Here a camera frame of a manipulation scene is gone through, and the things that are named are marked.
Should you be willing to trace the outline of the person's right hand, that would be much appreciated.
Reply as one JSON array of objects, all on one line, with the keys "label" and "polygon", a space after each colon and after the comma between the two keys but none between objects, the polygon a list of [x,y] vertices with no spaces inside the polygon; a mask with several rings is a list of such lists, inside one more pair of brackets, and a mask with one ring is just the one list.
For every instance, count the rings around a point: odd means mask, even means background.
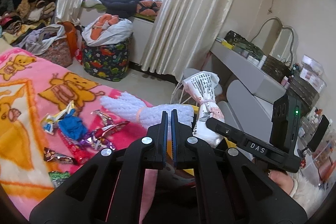
[{"label": "person's right hand", "polygon": [[298,183],[291,176],[277,170],[270,170],[268,177],[289,196],[293,197],[296,193]]}]

